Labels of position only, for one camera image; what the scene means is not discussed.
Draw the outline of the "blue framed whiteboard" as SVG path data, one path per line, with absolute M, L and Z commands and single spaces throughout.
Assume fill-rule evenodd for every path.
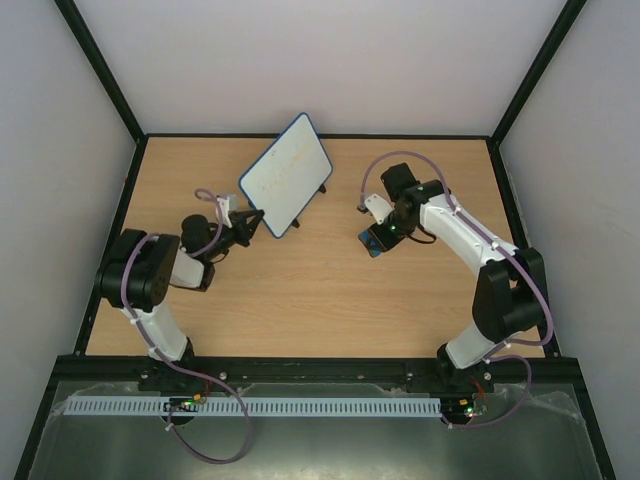
M 239 177 L 238 186 L 275 238 L 297 226 L 301 213 L 324 190 L 333 164 L 310 116 L 302 112 Z

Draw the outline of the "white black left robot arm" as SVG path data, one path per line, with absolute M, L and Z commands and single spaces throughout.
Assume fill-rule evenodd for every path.
M 232 211 L 216 223 L 194 214 L 182 221 L 179 236 L 125 229 L 96 273 L 97 295 L 136 328 L 151 358 L 179 362 L 193 347 L 174 320 L 169 288 L 206 291 L 215 259 L 234 245 L 249 246 L 263 217 L 262 210 Z

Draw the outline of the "blue whiteboard eraser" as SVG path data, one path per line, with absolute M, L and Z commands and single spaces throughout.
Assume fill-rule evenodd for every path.
M 358 240 L 371 258 L 376 258 L 386 251 L 386 247 L 377 236 L 377 230 L 371 226 L 358 234 Z

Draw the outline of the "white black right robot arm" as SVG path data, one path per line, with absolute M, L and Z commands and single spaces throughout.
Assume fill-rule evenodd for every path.
M 552 322 L 541 254 L 519 249 L 479 223 L 451 193 L 442 177 L 415 178 L 400 163 L 381 176 L 387 192 L 360 195 L 358 209 L 374 222 L 359 239 L 371 257 L 386 253 L 417 230 L 444 242 L 476 278 L 470 325 L 441 348 L 436 379 L 445 390 L 460 390 L 470 367 L 500 348 L 521 342 L 521 333 Z

